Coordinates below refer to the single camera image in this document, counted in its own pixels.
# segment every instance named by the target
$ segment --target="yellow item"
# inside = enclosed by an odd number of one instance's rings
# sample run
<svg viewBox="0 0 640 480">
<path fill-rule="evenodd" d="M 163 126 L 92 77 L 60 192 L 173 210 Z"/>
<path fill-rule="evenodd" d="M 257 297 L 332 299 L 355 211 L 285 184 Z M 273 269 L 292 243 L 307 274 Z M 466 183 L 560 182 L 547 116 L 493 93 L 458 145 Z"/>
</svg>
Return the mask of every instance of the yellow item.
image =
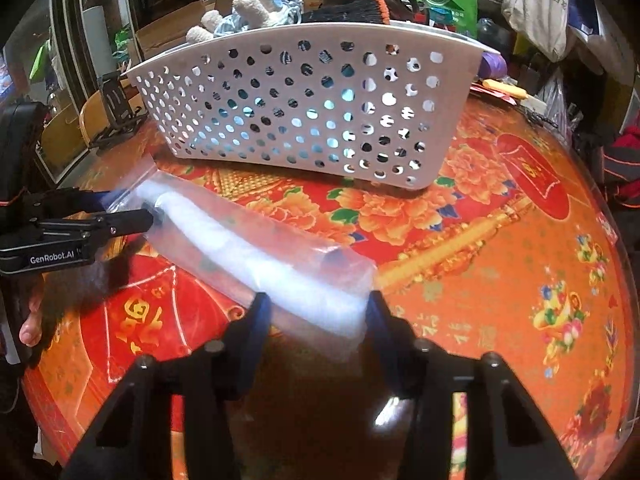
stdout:
<svg viewBox="0 0 640 480">
<path fill-rule="evenodd" d="M 529 97 L 527 91 L 524 88 L 520 88 L 519 86 L 507 85 L 505 83 L 499 83 L 494 81 L 493 79 L 485 79 L 482 81 L 482 86 L 488 88 L 489 90 L 495 90 L 497 92 L 502 92 L 503 94 L 508 94 L 511 97 L 515 97 L 516 99 L 526 99 Z"/>
</svg>

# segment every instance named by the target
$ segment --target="table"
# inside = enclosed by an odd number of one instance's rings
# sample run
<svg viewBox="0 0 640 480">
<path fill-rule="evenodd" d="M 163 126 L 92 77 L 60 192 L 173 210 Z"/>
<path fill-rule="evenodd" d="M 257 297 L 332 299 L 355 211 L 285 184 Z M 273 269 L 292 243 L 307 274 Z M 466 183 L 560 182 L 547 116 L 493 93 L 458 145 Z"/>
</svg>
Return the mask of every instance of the table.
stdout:
<svg viewBox="0 0 640 480">
<path fill-rule="evenodd" d="M 638 399 L 628 262 L 592 181 L 514 108 L 470 97 L 440 176 L 411 196 L 313 173 L 174 158 L 153 121 L 78 185 L 112 189 L 145 153 L 163 171 L 375 260 L 377 286 L 418 336 L 473 357 L 500 352 L 581 479 L 599 478 L 622 446 Z M 129 268 L 109 267 L 123 251 Z M 116 259 L 47 277 L 50 344 L 24 379 L 63 459 L 136 354 L 184 355 L 244 314 L 140 240 L 114 241 L 107 257 Z M 105 271 L 113 267 L 129 273 L 117 283 Z M 180 410 L 176 400 L 176 479 L 186 478 Z M 336 364 L 276 329 L 251 393 L 229 406 L 252 479 L 392 478 L 409 415 L 366 345 Z M 452 473 L 462 478 L 463 396 L 454 423 Z"/>
</svg>

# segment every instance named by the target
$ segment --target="basket hole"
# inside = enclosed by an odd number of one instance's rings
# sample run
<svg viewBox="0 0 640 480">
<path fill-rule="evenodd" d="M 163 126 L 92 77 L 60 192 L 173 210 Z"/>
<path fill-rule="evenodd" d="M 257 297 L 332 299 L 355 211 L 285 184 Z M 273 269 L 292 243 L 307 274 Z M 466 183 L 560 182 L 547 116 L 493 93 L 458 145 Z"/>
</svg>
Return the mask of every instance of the basket hole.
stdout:
<svg viewBox="0 0 640 480">
<path fill-rule="evenodd" d="M 342 100 L 343 101 L 347 101 L 348 103 L 350 103 L 351 101 L 353 101 L 356 97 L 356 94 L 353 90 L 351 89 L 346 89 L 342 91 L 341 94 Z"/>
<path fill-rule="evenodd" d="M 373 52 L 366 52 L 362 56 L 362 62 L 367 66 L 374 66 L 378 62 L 378 58 Z"/>
<path fill-rule="evenodd" d="M 386 92 L 382 94 L 382 104 L 386 106 L 393 106 L 398 102 L 396 96 L 391 92 Z"/>
<path fill-rule="evenodd" d="M 440 80 L 436 76 L 430 75 L 427 78 L 427 86 L 429 88 L 436 88 L 439 85 L 440 85 Z"/>
<path fill-rule="evenodd" d="M 356 71 L 353 69 L 349 63 L 345 63 L 340 69 L 340 73 L 345 77 L 353 77 Z"/>
<path fill-rule="evenodd" d="M 367 92 L 373 92 L 376 89 L 376 82 L 373 80 L 373 78 L 371 77 L 367 77 L 363 82 L 362 82 L 362 87 L 365 89 L 365 91 Z"/>
<path fill-rule="evenodd" d="M 334 60 L 334 56 L 332 56 L 328 50 L 321 50 L 318 54 L 318 59 L 324 64 L 329 64 Z"/>
<path fill-rule="evenodd" d="M 419 72 L 421 69 L 420 62 L 415 57 L 411 57 L 406 62 L 406 69 L 409 72 Z"/>
<path fill-rule="evenodd" d="M 402 116 L 403 119 L 406 119 L 406 120 L 413 119 L 415 116 L 414 111 L 408 106 L 405 106 L 402 109 L 402 112 L 400 112 L 400 115 Z"/>
<path fill-rule="evenodd" d="M 387 81 L 391 81 L 392 83 L 399 79 L 398 71 L 391 66 L 388 66 L 387 68 L 385 68 L 385 71 L 383 72 L 383 76 Z"/>
<path fill-rule="evenodd" d="M 390 128 L 394 125 L 394 123 L 394 118 L 390 115 L 383 115 L 382 117 L 380 117 L 380 126 Z"/>
</svg>

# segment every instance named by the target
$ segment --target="blue cloth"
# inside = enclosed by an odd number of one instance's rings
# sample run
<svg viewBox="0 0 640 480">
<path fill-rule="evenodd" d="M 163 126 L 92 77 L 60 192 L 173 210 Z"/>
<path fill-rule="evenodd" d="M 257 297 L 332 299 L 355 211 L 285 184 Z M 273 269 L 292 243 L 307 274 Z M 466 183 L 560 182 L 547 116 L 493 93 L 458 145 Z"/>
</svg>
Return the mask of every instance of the blue cloth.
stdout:
<svg viewBox="0 0 640 480">
<path fill-rule="evenodd" d="M 302 0 L 273 0 L 273 3 L 277 8 L 279 17 L 275 25 L 292 25 L 293 23 L 299 23 L 302 15 Z M 228 36 L 229 34 L 235 34 L 236 32 L 243 32 L 249 30 L 249 24 L 235 11 L 230 15 L 225 16 L 222 22 L 213 31 L 213 35 L 216 38 L 220 36 Z"/>
</svg>

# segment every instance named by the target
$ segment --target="finger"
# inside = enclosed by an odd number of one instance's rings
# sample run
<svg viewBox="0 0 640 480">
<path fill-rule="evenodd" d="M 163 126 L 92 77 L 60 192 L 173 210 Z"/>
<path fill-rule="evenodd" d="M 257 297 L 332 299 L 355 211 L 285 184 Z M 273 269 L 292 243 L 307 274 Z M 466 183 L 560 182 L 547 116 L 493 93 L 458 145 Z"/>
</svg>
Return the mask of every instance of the finger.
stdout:
<svg viewBox="0 0 640 480">
<path fill-rule="evenodd" d="M 32 312 L 20 329 L 20 341 L 29 346 L 36 346 L 42 338 L 42 313 Z"/>
</svg>

